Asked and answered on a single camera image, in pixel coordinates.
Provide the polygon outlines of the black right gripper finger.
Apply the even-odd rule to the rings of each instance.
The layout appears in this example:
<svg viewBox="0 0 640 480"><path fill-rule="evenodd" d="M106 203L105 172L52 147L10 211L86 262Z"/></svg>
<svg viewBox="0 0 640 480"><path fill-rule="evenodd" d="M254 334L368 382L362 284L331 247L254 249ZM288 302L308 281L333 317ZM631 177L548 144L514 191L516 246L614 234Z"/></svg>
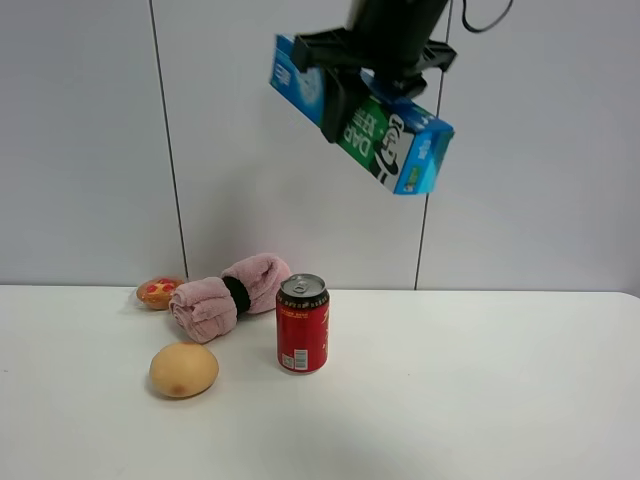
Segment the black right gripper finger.
<svg viewBox="0 0 640 480"><path fill-rule="evenodd" d="M381 99L412 100L420 96L427 86L421 72L406 74L401 71L374 71L374 90Z"/></svg>
<svg viewBox="0 0 640 480"><path fill-rule="evenodd" d="M325 139L337 143L356 110L369 97L370 90L360 69L323 68L324 110L321 132Z"/></svg>

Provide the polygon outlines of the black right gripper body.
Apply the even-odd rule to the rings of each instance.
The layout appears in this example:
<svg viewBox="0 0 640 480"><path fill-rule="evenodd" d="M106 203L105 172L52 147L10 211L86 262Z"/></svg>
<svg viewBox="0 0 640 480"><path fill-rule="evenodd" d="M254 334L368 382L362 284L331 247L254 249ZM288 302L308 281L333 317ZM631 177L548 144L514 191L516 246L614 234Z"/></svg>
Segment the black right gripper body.
<svg viewBox="0 0 640 480"><path fill-rule="evenodd" d="M445 6L440 0L354 1L343 27L296 35L292 62L302 73L366 69L390 80L410 79L431 68L445 72L457 53L431 38Z"/></svg>

